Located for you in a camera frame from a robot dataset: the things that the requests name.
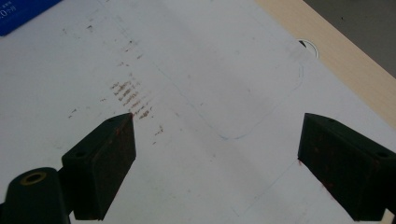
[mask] light wood surface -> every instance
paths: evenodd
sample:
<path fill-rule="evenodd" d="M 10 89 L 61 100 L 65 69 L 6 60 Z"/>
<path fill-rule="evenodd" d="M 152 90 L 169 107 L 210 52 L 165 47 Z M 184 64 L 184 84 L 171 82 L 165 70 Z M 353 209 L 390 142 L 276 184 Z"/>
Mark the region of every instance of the light wood surface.
<path fill-rule="evenodd" d="M 396 128 L 396 79 L 302 0 L 256 0 L 295 38 L 312 41 L 320 60 Z"/>

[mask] screw hole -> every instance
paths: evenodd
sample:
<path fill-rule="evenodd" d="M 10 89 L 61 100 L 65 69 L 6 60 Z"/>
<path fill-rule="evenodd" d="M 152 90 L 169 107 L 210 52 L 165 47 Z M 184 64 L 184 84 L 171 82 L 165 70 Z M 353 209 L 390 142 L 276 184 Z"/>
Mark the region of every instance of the screw hole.
<path fill-rule="evenodd" d="M 36 184 L 36 183 L 42 181 L 43 179 L 45 179 L 46 176 L 47 176 L 47 174 L 44 172 L 35 172 L 35 173 L 25 176 L 21 180 L 21 184 L 24 186 L 33 185 L 33 184 Z"/>
<path fill-rule="evenodd" d="M 81 157 L 84 157 L 85 154 L 86 154 L 85 152 L 78 152 L 78 153 L 76 153 L 76 157 L 81 158 Z"/>
<path fill-rule="evenodd" d="M 377 156 L 382 157 L 382 158 L 387 158 L 389 155 L 385 152 L 377 152 L 376 153 Z"/>

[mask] gray floor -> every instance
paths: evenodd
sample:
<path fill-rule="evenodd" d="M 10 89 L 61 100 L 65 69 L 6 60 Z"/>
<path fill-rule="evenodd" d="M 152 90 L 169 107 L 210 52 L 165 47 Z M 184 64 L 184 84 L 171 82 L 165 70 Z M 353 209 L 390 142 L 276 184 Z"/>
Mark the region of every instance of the gray floor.
<path fill-rule="evenodd" d="M 305 0 L 396 77 L 396 0 Z"/>

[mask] white sheet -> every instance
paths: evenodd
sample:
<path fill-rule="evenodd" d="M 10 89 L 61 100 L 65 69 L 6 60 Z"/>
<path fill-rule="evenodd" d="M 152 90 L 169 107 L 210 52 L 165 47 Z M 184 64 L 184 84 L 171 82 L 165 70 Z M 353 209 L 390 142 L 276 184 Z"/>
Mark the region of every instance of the white sheet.
<path fill-rule="evenodd" d="M 253 1 L 64 0 L 0 39 L 0 76 L 0 202 L 16 175 L 61 168 L 103 120 L 135 114 L 137 159 L 103 223 L 353 223 L 297 162 L 304 113 L 396 148 Z"/>

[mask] blue object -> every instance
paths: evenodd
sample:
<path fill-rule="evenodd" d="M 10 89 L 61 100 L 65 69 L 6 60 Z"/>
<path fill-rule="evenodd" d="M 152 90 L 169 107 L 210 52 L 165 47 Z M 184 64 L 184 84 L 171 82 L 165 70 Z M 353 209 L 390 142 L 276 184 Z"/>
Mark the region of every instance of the blue object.
<path fill-rule="evenodd" d="M 7 35 L 61 0 L 0 0 L 0 35 Z"/>

